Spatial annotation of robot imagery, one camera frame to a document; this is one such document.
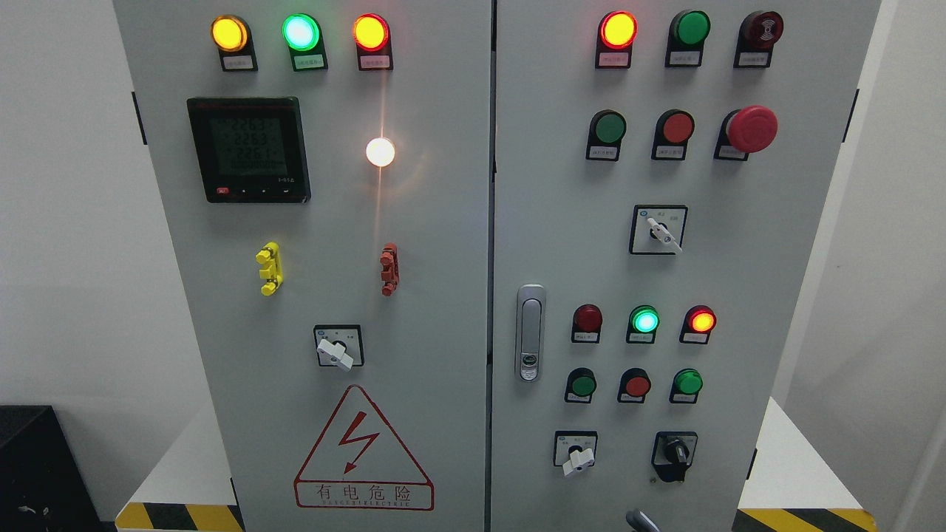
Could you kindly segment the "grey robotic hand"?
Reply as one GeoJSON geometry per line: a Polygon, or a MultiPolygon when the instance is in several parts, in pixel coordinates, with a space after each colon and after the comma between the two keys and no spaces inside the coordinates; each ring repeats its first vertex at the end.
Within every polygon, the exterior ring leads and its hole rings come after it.
{"type": "Polygon", "coordinates": [[[628,511],[625,519],[630,528],[636,532],[660,532],[660,528],[641,509],[628,511]]]}

